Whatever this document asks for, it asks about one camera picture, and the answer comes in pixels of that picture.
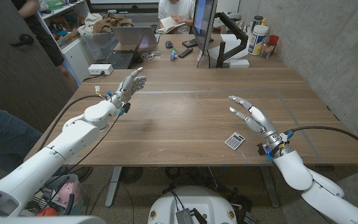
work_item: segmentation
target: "robot finger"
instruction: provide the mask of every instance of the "robot finger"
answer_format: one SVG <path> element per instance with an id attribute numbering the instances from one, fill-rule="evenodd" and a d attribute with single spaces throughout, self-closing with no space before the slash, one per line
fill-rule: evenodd
<path id="1" fill-rule="evenodd" d="M 230 112 L 232 112 L 236 117 L 238 117 L 240 120 L 244 120 L 246 118 L 246 115 L 241 113 L 240 111 L 230 107 Z"/>
<path id="2" fill-rule="evenodd" d="M 249 103 L 247 100 L 238 97 L 238 96 L 229 96 L 229 100 L 234 101 L 235 103 L 241 105 L 245 109 L 249 110 L 252 107 L 252 104 Z"/>

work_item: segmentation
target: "wooden table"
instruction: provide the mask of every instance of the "wooden table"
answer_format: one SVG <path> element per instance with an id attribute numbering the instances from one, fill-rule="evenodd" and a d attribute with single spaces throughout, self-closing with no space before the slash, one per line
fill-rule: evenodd
<path id="1" fill-rule="evenodd" d="M 136 67 L 144 67 L 145 88 L 131 99 L 128 114 L 120 117 L 111 132 L 82 163 L 83 166 L 263 166 L 271 163 L 257 152 L 257 144 L 266 141 L 253 133 L 229 112 L 229 107 L 246 110 L 229 101 L 229 95 L 249 100 L 262 109 L 274 122 L 278 131 L 306 125 L 332 126 L 346 129 L 317 94 L 294 69 L 272 55 L 268 59 L 247 55 L 250 68 L 208 69 L 208 56 L 197 67 L 199 49 L 185 58 L 170 60 L 170 39 L 178 52 L 185 50 L 181 42 L 192 35 L 162 35 L 158 46 L 161 57 L 145 60 Z M 211 47 L 219 45 L 214 36 Z M 94 94 L 94 86 L 101 92 L 114 91 L 131 70 L 115 70 L 112 75 L 95 78 L 80 86 L 68 103 L 81 96 Z M 48 142 L 58 136 L 68 119 L 82 114 L 96 104 L 96 98 L 73 105 L 62 117 Z M 233 151 L 224 141 L 234 132 L 246 141 Z M 45 134 L 30 151 L 32 156 Z M 96 143 L 82 150 L 76 163 Z M 291 138 L 306 165 L 358 164 L 358 142 L 341 133 L 323 130 L 298 131 Z"/>

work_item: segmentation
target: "white robotic arm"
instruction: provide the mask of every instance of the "white robotic arm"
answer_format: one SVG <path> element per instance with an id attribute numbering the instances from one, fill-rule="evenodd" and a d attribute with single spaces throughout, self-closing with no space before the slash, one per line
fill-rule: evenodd
<path id="1" fill-rule="evenodd" d="M 251 130 L 264 135 L 267 143 L 259 146 L 259 153 L 265 154 L 275 163 L 290 187 L 304 190 L 302 198 L 336 223 L 358 222 L 358 208 L 342 199 L 342 188 L 308 169 L 297 151 L 291 149 L 288 136 L 284 133 L 278 134 L 272 121 L 262 110 L 238 96 L 229 96 L 229 99 L 251 113 L 249 117 L 230 107 L 230 111 L 243 120 Z"/>
<path id="2" fill-rule="evenodd" d="M 108 128 L 108 119 L 143 88 L 146 77 L 137 77 L 142 70 L 138 68 L 125 77 L 106 100 L 67 121 L 58 137 L 0 180 L 0 217 L 19 216 L 31 196 L 67 159 L 92 144 Z"/>

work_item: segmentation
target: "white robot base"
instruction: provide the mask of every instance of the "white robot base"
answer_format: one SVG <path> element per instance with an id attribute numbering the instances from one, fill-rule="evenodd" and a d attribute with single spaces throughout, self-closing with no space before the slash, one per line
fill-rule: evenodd
<path id="1" fill-rule="evenodd" d="M 237 223 L 236 215 L 231 204 L 216 192 L 200 186 L 184 186 L 173 189 L 174 193 L 182 202 L 184 208 L 197 211 L 205 218 L 207 223 Z M 177 199 L 179 210 L 182 210 L 180 201 Z M 154 202 L 150 209 L 148 224 L 178 223 L 176 218 L 177 204 L 175 196 L 167 192 Z M 192 216 L 194 224 L 199 223 L 195 216 Z"/>

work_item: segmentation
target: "table leg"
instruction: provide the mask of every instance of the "table leg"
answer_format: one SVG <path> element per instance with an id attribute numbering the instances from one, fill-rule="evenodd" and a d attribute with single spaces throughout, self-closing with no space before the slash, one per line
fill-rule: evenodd
<path id="1" fill-rule="evenodd" d="M 116 196 L 116 192 L 117 192 L 117 187 L 118 187 L 118 179 L 119 176 L 121 174 L 121 168 L 122 167 L 114 167 L 112 169 L 112 174 L 111 174 L 111 183 L 109 186 L 109 191 L 107 192 L 107 196 L 106 196 L 106 202 L 104 203 L 104 205 L 106 207 L 111 207 L 112 203 L 114 201 L 114 197 Z"/>
<path id="2" fill-rule="evenodd" d="M 276 193 L 276 188 L 273 183 L 272 173 L 270 172 L 270 167 L 259 167 L 260 173 L 262 174 L 262 178 L 264 179 L 268 197 L 270 199 L 270 204 L 273 208 L 278 208 L 280 206 L 280 202 L 278 201 L 278 196 Z"/>

